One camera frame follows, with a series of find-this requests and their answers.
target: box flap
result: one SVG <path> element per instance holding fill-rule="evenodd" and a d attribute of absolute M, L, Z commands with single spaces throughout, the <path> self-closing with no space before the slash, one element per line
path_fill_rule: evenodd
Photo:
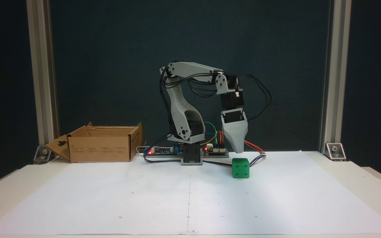
<path fill-rule="evenodd" d="M 68 152 L 68 140 L 67 135 L 63 135 L 58 139 L 53 140 L 52 142 L 46 145 L 50 150 L 59 154 L 61 157 L 64 157 L 70 161 L 70 153 Z"/>
<path fill-rule="evenodd" d="M 127 137 L 136 127 L 107 127 L 91 126 L 87 127 L 90 137 Z"/>
<path fill-rule="evenodd" d="M 88 130 L 86 129 L 86 126 L 82 126 L 73 132 L 70 132 L 67 134 L 67 137 L 89 137 Z"/>

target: green dice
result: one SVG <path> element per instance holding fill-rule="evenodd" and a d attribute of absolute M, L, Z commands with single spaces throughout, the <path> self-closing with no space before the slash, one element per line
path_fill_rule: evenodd
<path fill-rule="evenodd" d="M 232 176 L 234 178 L 249 178 L 249 161 L 247 158 L 232 159 Z"/>

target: open cardboard box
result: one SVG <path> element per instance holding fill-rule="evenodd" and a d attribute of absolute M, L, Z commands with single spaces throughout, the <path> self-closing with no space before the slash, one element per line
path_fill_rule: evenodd
<path fill-rule="evenodd" d="M 46 146 L 71 163 L 129 162 L 142 145 L 142 123 L 135 127 L 82 126 Z"/>

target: gray robotic arm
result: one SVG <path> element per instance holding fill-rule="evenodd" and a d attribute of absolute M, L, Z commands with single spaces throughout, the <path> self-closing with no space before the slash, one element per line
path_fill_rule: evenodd
<path fill-rule="evenodd" d="M 243 152 L 245 136 L 248 132 L 248 121 L 243 105 L 242 89 L 238 87 L 236 75 L 225 74 L 222 69 L 193 62 L 170 63 L 160 69 L 171 99 L 172 131 L 168 140 L 182 143 L 197 143 L 205 138 L 205 126 L 198 110 L 183 97 L 181 81 L 178 78 L 194 79 L 216 85 L 217 94 L 221 97 L 224 111 L 221 112 L 221 123 L 226 139 L 237 153 Z"/>

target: wire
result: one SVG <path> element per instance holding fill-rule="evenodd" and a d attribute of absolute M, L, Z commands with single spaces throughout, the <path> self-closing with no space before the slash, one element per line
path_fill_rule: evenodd
<path fill-rule="evenodd" d="M 266 111 L 268 111 L 271 108 L 271 106 L 273 104 L 273 101 L 274 101 L 273 97 L 271 96 L 270 91 L 266 88 L 266 86 L 264 86 L 264 84 L 258 78 L 254 77 L 252 74 L 245 74 L 244 76 L 242 76 L 240 78 L 240 80 L 237 83 L 236 91 L 239 90 L 239 85 L 241 85 L 242 83 L 244 83 L 244 82 L 246 82 L 246 81 L 248 81 L 250 79 L 253 79 L 255 81 L 256 85 L 263 92 L 265 100 L 266 100 L 266 104 L 264 105 L 264 107 L 262 108 L 262 110 L 259 113 L 257 113 L 253 117 L 250 117 L 248 119 L 248 122 L 256 119 L 258 116 L 260 116 L 261 114 L 263 114 Z"/>
<path fill-rule="evenodd" d="M 228 166 L 228 167 L 231 167 L 232 165 L 231 164 L 226 164 L 226 163 L 221 163 L 221 162 L 216 162 L 216 161 L 204 161 L 205 163 L 209 163 L 209 164 L 216 164 L 216 165 L 223 165 L 223 166 Z"/>
<path fill-rule="evenodd" d="M 161 138 L 159 138 L 156 142 L 154 142 L 148 149 L 145 150 L 144 152 L 144 160 L 145 162 L 147 163 L 163 163 L 163 162 L 180 162 L 180 160 L 165 160 L 165 161 L 151 161 L 149 159 L 147 159 L 147 154 L 148 154 L 148 151 L 151 150 L 151 148 L 156 145 L 157 143 L 160 143 L 161 141 L 165 140 L 165 139 L 168 139 L 169 137 L 171 137 L 173 134 L 171 135 L 168 135 L 170 133 L 167 133 L 165 134 L 164 136 L 162 136 Z"/>
<path fill-rule="evenodd" d="M 205 143 L 202 143 L 201 145 L 210 143 L 210 141 L 212 141 L 215 137 L 217 137 L 217 131 L 216 131 L 216 134 L 211 138 L 211 140 L 209 140 Z"/>
<path fill-rule="evenodd" d="M 163 69 L 163 72 L 161 72 L 161 76 L 160 76 L 160 82 L 159 82 L 159 89 L 160 89 L 160 95 L 161 95 L 161 98 L 163 99 L 163 103 L 164 103 L 164 106 L 165 106 L 165 109 L 167 110 L 167 120 L 168 120 L 168 124 L 171 125 L 173 123 L 173 119 L 171 117 L 171 111 L 170 111 L 170 106 L 168 105 L 168 102 L 167 100 L 165 99 L 165 96 L 164 96 L 164 92 L 163 92 L 163 81 L 164 81 L 164 74 L 165 74 L 165 71 L 166 71 L 167 67 L 165 67 Z"/>
<path fill-rule="evenodd" d="M 140 153 L 140 152 L 138 151 L 138 148 L 148 148 L 148 147 L 149 147 L 149 146 L 137 146 L 137 147 L 136 147 L 136 152 Z M 169 149 L 170 147 L 154 146 L 154 148 L 162 148 L 162 149 Z"/>
<path fill-rule="evenodd" d="M 219 134 L 220 134 L 220 143 L 222 142 L 223 140 L 223 134 L 224 132 L 223 131 L 218 131 Z M 244 143 L 246 145 L 248 145 L 249 147 L 251 147 L 252 149 L 255 149 L 257 152 L 260 153 L 260 155 L 258 155 L 257 157 L 255 157 L 250 163 L 249 163 L 249 167 L 253 166 L 257 161 L 259 161 L 261 158 L 266 158 L 266 153 L 263 151 L 263 149 L 261 149 L 260 147 L 254 145 L 253 143 L 247 141 L 247 140 L 244 140 Z"/>
<path fill-rule="evenodd" d="M 214 126 L 214 124 L 213 123 L 210 123 L 210 122 L 204 122 L 204 123 L 208 123 L 208 124 L 210 124 L 212 127 L 213 127 L 213 129 L 214 129 L 214 131 L 215 131 L 215 136 L 216 136 L 216 143 L 217 143 L 217 129 L 216 129 L 216 127 Z"/>

